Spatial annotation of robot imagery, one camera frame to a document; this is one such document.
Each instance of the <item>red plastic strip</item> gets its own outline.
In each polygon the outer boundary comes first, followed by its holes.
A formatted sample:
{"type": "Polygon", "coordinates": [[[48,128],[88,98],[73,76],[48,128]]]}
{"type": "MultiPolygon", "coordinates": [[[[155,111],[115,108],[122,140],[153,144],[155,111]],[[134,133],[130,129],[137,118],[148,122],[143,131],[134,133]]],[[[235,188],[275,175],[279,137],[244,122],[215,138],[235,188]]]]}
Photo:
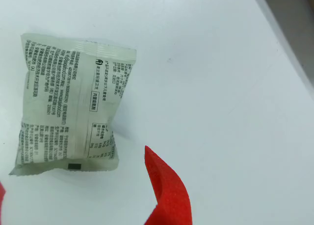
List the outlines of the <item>red plastic strip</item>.
{"type": "Polygon", "coordinates": [[[1,225],[1,205],[4,198],[5,190],[0,182],[0,225],[1,225]]]}
{"type": "Polygon", "coordinates": [[[148,146],[145,165],[158,203],[145,225],[192,225],[190,199],[176,172],[148,146]]]}

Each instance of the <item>logo icon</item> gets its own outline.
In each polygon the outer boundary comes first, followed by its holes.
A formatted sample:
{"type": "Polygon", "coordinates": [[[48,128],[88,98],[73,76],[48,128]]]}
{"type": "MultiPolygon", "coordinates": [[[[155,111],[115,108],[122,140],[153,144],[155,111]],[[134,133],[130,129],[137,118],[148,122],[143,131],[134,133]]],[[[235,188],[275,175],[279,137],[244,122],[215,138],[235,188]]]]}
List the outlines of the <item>logo icon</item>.
{"type": "Polygon", "coordinates": [[[96,59],[96,64],[97,65],[101,65],[101,64],[103,64],[104,62],[102,61],[102,60],[100,60],[100,59],[96,59]]]}

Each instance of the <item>translucent plastic bag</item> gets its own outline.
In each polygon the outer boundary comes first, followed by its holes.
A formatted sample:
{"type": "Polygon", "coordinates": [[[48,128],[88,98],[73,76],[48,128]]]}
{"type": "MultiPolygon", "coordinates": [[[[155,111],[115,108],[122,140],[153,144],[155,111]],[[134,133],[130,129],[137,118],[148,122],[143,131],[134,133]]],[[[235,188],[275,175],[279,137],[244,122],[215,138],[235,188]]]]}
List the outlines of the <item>translucent plastic bag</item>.
{"type": "Polygon", "coordinates": [[[136,51],[39,34],[22,35],[22,45],[28,73],[11,174],[115,169],[110,124],[136,51]]]}

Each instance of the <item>red foam piece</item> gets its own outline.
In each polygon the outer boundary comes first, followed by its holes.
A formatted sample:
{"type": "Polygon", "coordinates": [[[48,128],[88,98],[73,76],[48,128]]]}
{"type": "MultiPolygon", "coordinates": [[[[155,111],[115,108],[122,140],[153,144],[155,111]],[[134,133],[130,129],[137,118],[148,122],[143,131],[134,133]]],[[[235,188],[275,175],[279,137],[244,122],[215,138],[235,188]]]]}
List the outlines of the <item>red foam piece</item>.
{"type": "Polygon", "coordinates": [[[192,225],[190,199],[176,172],[148,146],[145,165],[157,199],[145,225],[192,225]]]}
{"type": "Polygon", "coordinates": [[[5,190],[0,182],[0,225],[1,225],[1,205],[4,198],[5,190]]]}

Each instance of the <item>white surface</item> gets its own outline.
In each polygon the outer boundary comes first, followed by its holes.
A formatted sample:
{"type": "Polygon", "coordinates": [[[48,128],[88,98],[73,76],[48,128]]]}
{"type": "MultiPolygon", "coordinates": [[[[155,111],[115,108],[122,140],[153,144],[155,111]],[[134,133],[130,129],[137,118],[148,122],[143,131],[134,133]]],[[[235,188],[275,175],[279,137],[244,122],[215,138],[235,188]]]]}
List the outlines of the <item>white surface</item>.
{"type": "Polygon", "coordinates": [[[0,0],[0,40],[3,225],[143,224],[145,144],[185,183],[196,225],[313,224],[314,102],[255,0],[0,0]],[[137,49],[117,170],[7,175],[30,30],[137,49]]]}

